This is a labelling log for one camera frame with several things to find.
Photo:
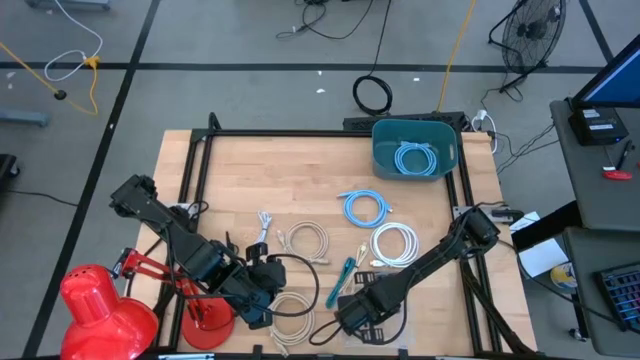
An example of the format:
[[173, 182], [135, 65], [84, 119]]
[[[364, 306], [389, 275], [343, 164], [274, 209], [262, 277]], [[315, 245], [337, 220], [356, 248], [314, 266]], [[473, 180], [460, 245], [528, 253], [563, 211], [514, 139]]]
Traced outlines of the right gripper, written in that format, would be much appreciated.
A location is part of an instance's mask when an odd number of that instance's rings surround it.
[[348, 336], [354, 336], [364, 344], [382, 345], [384, 331], [379, 327], [387, 318], [386, 310], [380, 310], [369, 298], [369, 290], [381, 276], [372, 271], [356, 272], [354, 283], [362, 288], [352, 295], [338, 298], [335, 318]]

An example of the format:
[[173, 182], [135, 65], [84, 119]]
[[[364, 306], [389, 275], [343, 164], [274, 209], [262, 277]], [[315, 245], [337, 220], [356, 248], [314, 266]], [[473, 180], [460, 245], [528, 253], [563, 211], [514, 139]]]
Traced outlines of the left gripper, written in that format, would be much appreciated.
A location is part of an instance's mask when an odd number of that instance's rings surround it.
[[238, 312], [248, 327], [256, 330], [273, 323], [269, 306], [286, 285], [286, 269], [279, 259], [268, 254], [265, 242], [247, 247], [245, 255], [248, 265], [236, 277], [241, 300]]

